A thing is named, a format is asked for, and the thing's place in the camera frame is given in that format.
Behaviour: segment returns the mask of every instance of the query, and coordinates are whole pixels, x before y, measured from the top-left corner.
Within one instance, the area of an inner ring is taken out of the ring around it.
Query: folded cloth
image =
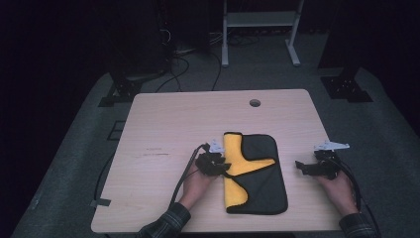
[[[269,135],[224,135],[225,158],[231,167],[225,182],[228,213],[278,214],[287,209],[287,195],[277,145]]]

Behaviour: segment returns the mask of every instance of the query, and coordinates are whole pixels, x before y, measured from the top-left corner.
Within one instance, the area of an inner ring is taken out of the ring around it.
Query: table
[[[254,107],[251,100],[261,105]],[[139,94],[134,99],[91,228],[137,232],[167,209],[194,149],[225,132],[271,135],[278,146],[288,209],[278,215],[228,214],[217,178],[192,209],[183,232],[339,230],[339,213],[322,187],[294,162],[315,162],[315,145],[328,140],[303,89]]]
[[[294,49],[297,28],[302,15],[304,0],[299,0],[296,11],[285,12],[228,12],[228,0],[224,1],[222,66],[229,66],[228,28],[230,27],[280,27],[291,26],[290,39],[285,40],[287,50],[294,66],[300,66],[300,60]]]

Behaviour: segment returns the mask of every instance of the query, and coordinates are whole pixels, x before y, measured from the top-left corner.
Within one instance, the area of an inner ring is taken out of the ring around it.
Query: dark wall
[[[162,69],[154,2],[1,1],[1,237],[13,232],[87,93],[110,64]]]
[[[415,0],[342,1],[319,64],[357,64],[372,72],[418,135],[419,11]]]

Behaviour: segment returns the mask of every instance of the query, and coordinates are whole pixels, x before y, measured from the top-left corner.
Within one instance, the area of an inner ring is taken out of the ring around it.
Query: person's left hand
[[[190,210],[192,206],[204,195],[211,182],[216,177],[208,177],[202,174],[197,166],[195,160],[188,171],[187,177],[183,182],[183,195],[179,200],[185,208]]]

